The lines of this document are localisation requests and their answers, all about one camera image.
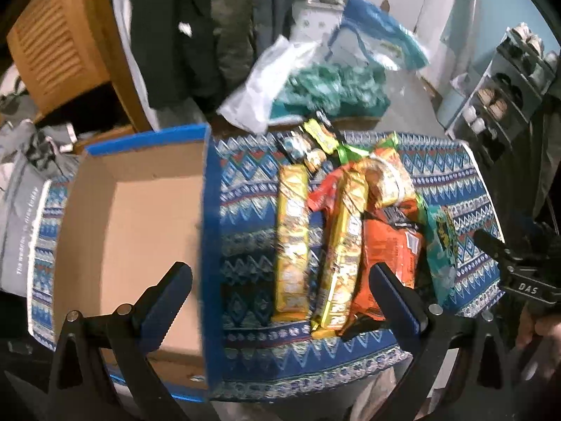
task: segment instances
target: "cardboard box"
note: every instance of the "cardboard box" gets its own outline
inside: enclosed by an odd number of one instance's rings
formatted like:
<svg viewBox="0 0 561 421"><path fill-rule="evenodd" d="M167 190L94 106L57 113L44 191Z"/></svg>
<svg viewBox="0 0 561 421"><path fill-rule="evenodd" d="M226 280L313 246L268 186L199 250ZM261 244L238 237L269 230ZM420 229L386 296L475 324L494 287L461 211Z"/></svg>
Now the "cardboard box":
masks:
<svg viewBox="0 0 561 421"><path fill-rule="evenodd" d="M109 314L136 302L175 261L187 263L192 292L149 361L174 395L190 399L206 397L219 380L224 353L220 252L209 244L219 241L221 170L209 133L207 126L180 127L89 147L54 263L55 337L69 311ZM111 373L119 380L115 367Z"/></svg>

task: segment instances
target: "metal screw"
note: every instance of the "metal screw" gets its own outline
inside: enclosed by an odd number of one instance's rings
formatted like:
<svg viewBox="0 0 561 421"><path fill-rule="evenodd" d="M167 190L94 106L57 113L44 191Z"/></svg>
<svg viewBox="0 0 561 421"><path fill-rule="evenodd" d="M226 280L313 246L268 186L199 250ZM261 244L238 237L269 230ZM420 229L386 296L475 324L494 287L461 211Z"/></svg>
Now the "metal screw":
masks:
<svg viewBox="0 0 561 421"><path fill-rule="evenodd" d="M487 323L490 323L491 321L493 321L493 314L491 312L489 312L488 310L484 310L483 312L481 312L481 317L487 321Z"/></svg>
<svg viewBox="0 0 561 421"><path fill-rule="evenodd" d="M437 303L432 303L428 306L428 311L431 312L433 315L441 315L442 314L442 307Z"/></svg>
<svg viewBox="0 0 561 421"><path fill-rule="evenodd" d="M117 313L119 315L128 315L133 310L133 306L129 303L122 303L117 307Z"/></svg>
<svg viewBox="0 0 561 421"><path fill-rule="evenodd" d="M66 315L66 319L70 322L73 322L73 321L76 321L78 319L79 315L80 314L77 311L73 310L68 315Z"/></svg>

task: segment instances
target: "chair backrest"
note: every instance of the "chair backrest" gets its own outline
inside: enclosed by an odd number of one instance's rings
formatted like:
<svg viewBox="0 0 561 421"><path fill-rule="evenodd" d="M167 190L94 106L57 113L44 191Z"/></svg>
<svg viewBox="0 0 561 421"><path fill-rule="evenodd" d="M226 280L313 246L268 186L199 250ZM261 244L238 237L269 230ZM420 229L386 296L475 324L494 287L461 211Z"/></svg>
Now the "chair backrest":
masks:
<svg viewBox="0 0 561 421"><path fill-rule="evenodd" d="M109 81L86 15L89 0L31 0L10 30L12 58L43 114Z"/></svg>

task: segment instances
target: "blue patterned tablecloth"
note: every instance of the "blue patterned tablecloth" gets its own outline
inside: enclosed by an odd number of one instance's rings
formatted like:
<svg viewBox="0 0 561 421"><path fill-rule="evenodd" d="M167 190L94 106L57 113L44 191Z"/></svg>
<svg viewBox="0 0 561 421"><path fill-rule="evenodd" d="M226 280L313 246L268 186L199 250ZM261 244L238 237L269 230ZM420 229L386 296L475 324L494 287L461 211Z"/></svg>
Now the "blue patterned tablecloth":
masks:
<svg viewBox="0 0 561 421"><path fill-rule="evenodd" d="M384 136L373 131L343 132L349 144L372 148ZM470 150L459 141L399 134L400 155L417 191L430 204L447 205L459 236L455 290L446 306L474 316L501 296L496 263L473 244L484 228L502 237L493 204ZM333 388L372 375L408 356L388 330L363 333L349 342L312 340L308 321L272 323L274 229L277 172L288 163L273 134L216 141L222 163L221 284L223 382L211 394L224 400L271 400ZM316 188L326 173L318 173ZM42 195L46 206L35 239L30 268L30 333L54 348L52 267L54 248L68 194L66 182L53 182ZM322 217L310 219L311 305L322 259Z"/></svg>

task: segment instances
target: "black clamp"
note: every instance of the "black clamp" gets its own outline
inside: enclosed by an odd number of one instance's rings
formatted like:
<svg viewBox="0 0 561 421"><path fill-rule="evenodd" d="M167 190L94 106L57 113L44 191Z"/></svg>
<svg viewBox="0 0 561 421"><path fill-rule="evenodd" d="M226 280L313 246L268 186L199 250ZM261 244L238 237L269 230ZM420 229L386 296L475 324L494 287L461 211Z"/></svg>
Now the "black clamp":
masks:
<svg viewBox="0 0 561 421"><path fill-rule="evenodd" d="M134 420L121 406L100 348L113 350L134 401L146 420L188 421L148 363L191 292L192 272L175 263L138 301L112 314L85 318L68 313L57 342L49 381L47 419Z"/></svg>
<svg viewBox="0 0 561 421"><path fill-rule="evenodd" d="M518 254L482 229L473 243L493 258L499 267L499 288L526 300L532 315L556 311L561 304L561 260L548 254Z"/></svg>
<svg viewBox="0 0 561 421"><path fill-rule="evenodd" d="M458 348L444 395L430 421L510 419L512 386L507 354L493 315L475 318L445 312L437 304L423 308L385 263L370 269L370 291L397 342L413 355L406 374L372 421L410 421L421 409L449 349Z"/></svg>

